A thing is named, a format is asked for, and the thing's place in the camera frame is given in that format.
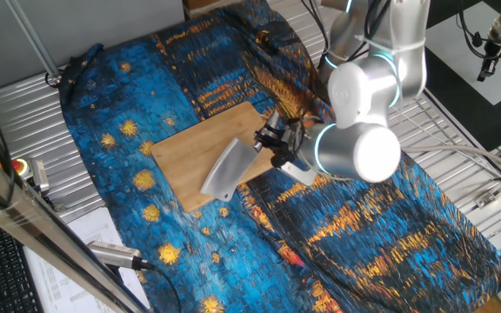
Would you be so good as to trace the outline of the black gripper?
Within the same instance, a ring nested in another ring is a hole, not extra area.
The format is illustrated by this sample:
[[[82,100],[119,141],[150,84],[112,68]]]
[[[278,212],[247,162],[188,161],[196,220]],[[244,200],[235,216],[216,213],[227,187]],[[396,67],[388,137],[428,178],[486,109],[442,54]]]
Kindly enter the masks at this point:
[[[287,161],[293,163],[298,159],[305,137],[306,129],[300,122],[288,123],[282,129],[266,123],[257,131],[252,147],[256,152],[269,149],[276,155],[286,154]]]

